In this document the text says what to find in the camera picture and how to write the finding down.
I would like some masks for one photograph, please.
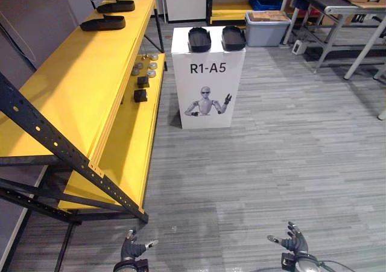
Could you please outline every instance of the yellow shelf board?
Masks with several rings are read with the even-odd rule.
[[[123,104],[118,109],[100,160],[100,168],[109,179],[118,185],[140,208],[142,208],[144,200],[150,165],[164,61],[165,55],[159,54],[156,61],[158,65],[157,75],[154,78],[149,78],[150,87],[146,88],[147,102],[134,102],[133,93],[138,87],[136,86],[136,76],[130,77],[124,93]],[[139,74],[139,76],[144,76],[149,59],[142,61],[141,56],[138,56],[137,62],[144,63],[145,67]],[[70,176],[65,193],[118,204],[75,171]],[[61,201],[59,208],[68,210],[93,207]]]
[[[94,164],[102,155],[154,3],[135,0],[135,11],[114,13],[125,17],[121,30],[76,28],[20,89]],[[101,17],[94,11],[87,20]],[[37,125],[44,130],[44,124]],[[0,142],[0,157],[52,154],[4,114]]]
[[[248,2],[243,3],[228,3],[214,4],[212,7],[212,16],[226,16],[229,14],[243,14],[247,11],[252,11],[252,7]]]
[[[245,13],[252,11],[249,3],[228,3],[228,4],[214,4],[212,8],[212,21],[235,21],[244,20]]]

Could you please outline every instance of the white box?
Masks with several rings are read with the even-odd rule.
[[[204,53],[189,51],[191,28],[174,29],[171,52],[182,128],[230,127],[245,49],[223,50],[223,28],[204,27],[212,39],[211,49]]]

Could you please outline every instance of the robot picture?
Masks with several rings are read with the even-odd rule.
[[[204,86],[201,88],[201,100],[193,101],[191,105],[189,105],[188,109],[185,111],[185,115],[188,116],[206,116],[210,115],[209,112],[212,109],[212,106],[214,106],[217,110],[218,114],[223,114],[227,110],[227,106],[230,103],[230,100],[232,99],[231,94],[228,93],[228,95],[225,97],[224,104],[221,106],[217,100],[211,100],[209,98],[210,94],[210,88],[207,86]],[[194,112],[193,110],[198,106],[198,111]]]

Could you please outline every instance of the small black box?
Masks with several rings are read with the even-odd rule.
[[[139,102],[145,102],[147,101],[147,93],[145,89],[138,89],[134,91],[134,101]]]
[[[137,77],[137,85],[138,85],[138,88],[150,87],[150,85],[149,85],[149,77],[147,77],[147,76]]]

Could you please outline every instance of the gray plastic bin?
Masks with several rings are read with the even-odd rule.
[[[288,22],[252,22],[249,18],[250,13],[251,11],[248,11],[245,16],[247,23],[245,38],[248,46],[279,46],[285,31],[291,23],[290,19],[288,19]]]

